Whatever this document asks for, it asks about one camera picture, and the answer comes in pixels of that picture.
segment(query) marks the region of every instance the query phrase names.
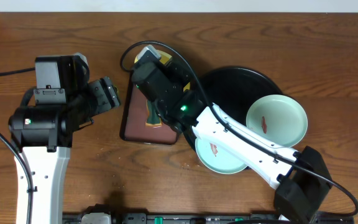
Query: black plate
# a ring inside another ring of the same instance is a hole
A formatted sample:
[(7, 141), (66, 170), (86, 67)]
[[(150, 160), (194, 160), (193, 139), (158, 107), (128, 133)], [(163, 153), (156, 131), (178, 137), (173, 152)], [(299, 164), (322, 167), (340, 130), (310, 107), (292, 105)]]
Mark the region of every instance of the black plate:
[[(283, 92), (269, 77), (244, 67), (223, 67), (212, 70), (200, 78), (209, 99), (219, 105), (230, 117), (246, 124), (249, 108), (258, 99)], [(191, 130), (184, 133), (195, 150), (195, 136)]]

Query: table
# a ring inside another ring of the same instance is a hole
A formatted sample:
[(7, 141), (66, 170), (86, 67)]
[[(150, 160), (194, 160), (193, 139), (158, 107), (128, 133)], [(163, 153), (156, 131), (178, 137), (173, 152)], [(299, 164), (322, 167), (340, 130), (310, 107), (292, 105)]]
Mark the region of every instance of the table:
[[(145, 39), (175, 47), (199, 74), (242, 65), (269, 76), (308, 115), (308, 133), (295, 148), (317, 149), (333, 179), (358, 198), (358, 14), (0, 13), (0, 72), (33, 67), (39, 55), (81, 52), (91, 80), (109, 76), (124, 101), (129, 77), (119, 57)], [(6, 137), (8, 118), (34, 85), (34, 72), (0, 78), (0, 132)], [(183, 136), (172, 146), (121, 140), (123, 108), (74, 134), (65, 212), (95, 203), (120, 212), (273, 211), (274, 190), (255, 172), (214, 173)], [(0, 142), (0, 223), (15, 220), (16, 178), (13, 156)], [(352, 209), (336, 189), (321, 206)]]

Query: white wall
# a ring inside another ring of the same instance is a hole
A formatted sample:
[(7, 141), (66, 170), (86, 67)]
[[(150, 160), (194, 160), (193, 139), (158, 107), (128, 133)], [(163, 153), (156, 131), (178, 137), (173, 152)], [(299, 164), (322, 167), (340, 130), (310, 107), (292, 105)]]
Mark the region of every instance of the white wall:
[(358, 12), (358, 0), (0, 0), (0, 12)]

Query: wood grain surface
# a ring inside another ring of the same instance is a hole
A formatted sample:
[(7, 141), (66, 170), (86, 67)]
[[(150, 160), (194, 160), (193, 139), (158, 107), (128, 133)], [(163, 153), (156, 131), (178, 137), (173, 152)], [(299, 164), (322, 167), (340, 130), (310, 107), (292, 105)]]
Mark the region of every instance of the wood grain surface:
[[(295, 148), (317, 149), (333, 179), (358, 198), (358, 14), (0, 13), (0, 72), (33, 67), (38, 55), (81, 52), (91, 80), (109, 76), (124, 101), (129, 77), (119, 57), (145, 39), (172, 45), (199, 74), (242, 65), (269, 76), (308, 115), (308, 133)], [(0, 78), (5, 136), (8, 118), (34, 85), (34, 72)], [(122, 111), (101, 114), (74, 134), (64, 211), (95, 203), (161, 213), (273, 211), (274, 190), (255, 172), (214, 173), (183, 136), (173, 146), (122, 141)], [(13, 156), (0, 142), (0, 223), (14, 222), (16, 197)], [(352, 209), (336, 189), (321, 206)]]

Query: wooden table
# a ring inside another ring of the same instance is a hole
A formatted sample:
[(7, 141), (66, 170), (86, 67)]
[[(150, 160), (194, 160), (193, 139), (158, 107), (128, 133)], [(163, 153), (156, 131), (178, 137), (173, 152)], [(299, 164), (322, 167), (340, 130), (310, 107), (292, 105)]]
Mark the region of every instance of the wooden table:
[[(242, 65), (268, 75), (308, 114), (308, 133), (295, 148), (317, 149), (333, 179), (358, 198), (358, 14), (0, 13), (0, 72), (33, 67), (38, 55), (81, 52), (91, 80), (109, 76), (124, 101), (129, 77), (119, 57), (145, 39), (174, 46), (199, 74)], [(6, 137), (8, 118), (34, 85), (34, 72), (0, 78)], [(160, 213), (273, 211), (274, 190), (255, 172), (214, 173), (183, 136), (173, 146), (121, 140), (122, 112), (101, 114), (74, 134), (65, 212), (95, 203)], [(0, 142), (0, 223), (15, 220), (16, 178), (13, 156)], [(352, 209), (336, 189), (321, 206)]]

